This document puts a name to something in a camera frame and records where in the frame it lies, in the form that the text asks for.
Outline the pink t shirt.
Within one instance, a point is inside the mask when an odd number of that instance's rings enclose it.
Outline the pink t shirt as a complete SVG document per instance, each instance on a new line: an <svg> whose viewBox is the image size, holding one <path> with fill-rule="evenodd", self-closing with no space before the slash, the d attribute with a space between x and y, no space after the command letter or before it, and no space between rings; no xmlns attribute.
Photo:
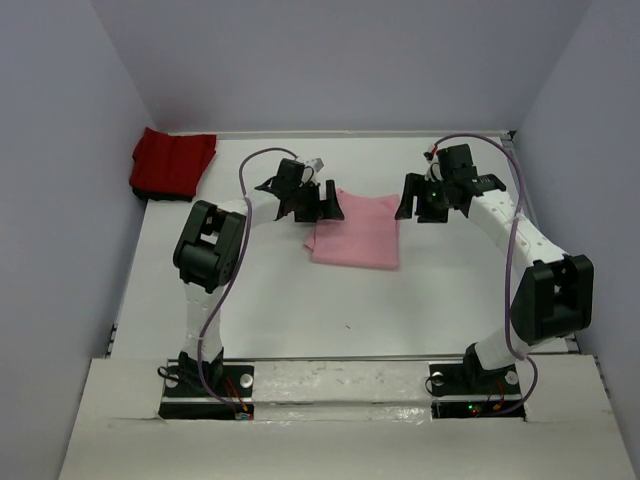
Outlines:
<svg viewBox="0 0 640 480"><path fill-rule="evenodd" d="M395 270L399 267L397 194L364 197L337 190L343 220L322 220L304 241L314 263Z"/></svg>

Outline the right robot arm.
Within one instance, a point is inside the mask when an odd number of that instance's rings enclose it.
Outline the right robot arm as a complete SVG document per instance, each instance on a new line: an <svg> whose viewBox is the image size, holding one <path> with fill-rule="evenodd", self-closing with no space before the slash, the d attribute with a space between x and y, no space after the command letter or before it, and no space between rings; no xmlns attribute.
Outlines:
<svg viewBox="0 0 640 480"><path fill-rule="evenodd" d="M444 224L458 211L505 256L502 326L460 362L432 369L425 383L436 397L481 395L539 346L590 326L594 265L551 242L496 175L479 173L469 145L437 141L425 158L426 173L405 177L396 219Z"/></svg>

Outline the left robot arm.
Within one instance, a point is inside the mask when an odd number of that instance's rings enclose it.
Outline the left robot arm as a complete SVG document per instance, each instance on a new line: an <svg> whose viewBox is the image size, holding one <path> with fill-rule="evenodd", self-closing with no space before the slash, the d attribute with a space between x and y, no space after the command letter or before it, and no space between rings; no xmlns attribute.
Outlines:
<svg viewBox="0 0 640 480"><path fill-rule="evenodd" d="M214 398L224 375L221 310L239 275L252 229L288 215L299 223L344 219L335 182L317 180L324 167L321 159L285 158L274 176L253 189L244 181L246 165L242 162L239 169L241 198L221 204L195 202L173 253L187 313L185 340L169 375Z"/></svg>

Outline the red folded t shirt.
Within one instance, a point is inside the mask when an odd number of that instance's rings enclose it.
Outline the red folded t shirt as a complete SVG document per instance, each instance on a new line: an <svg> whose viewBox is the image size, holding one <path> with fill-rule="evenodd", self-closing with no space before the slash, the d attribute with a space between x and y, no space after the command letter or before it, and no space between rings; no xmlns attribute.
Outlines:
<svg viewBox="0 0 640 480"><path fill-rule="evenodd" d="M170 135L147 127L133 153L129 185L136 197L191 202L216 153L213 134Z"/></svg>

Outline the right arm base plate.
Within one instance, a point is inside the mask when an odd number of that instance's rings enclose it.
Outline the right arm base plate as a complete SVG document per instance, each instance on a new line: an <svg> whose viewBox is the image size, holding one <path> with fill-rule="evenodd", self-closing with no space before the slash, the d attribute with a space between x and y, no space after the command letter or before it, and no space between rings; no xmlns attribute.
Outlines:
<svg viewBox="0 0 640 480"><path fill-rule="evenodd" d="M514 364L474 383L464 377L461 363L430 364L425 390L434 420L526 418Z"/></svg>

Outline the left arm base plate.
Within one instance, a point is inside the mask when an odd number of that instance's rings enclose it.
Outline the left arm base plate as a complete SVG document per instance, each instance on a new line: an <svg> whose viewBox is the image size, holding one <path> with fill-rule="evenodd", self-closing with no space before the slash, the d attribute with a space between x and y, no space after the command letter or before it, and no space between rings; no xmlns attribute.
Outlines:
<svg viewBox="0 0 640 480"><path fill-rule="evenodd" d="M198 375L180 374L176 363L160 366L157 374L163 380L158 410L162 419L249 421L254 418L253 365L226 364L221 380L212 387L214 396L202 386Z"/></svg>

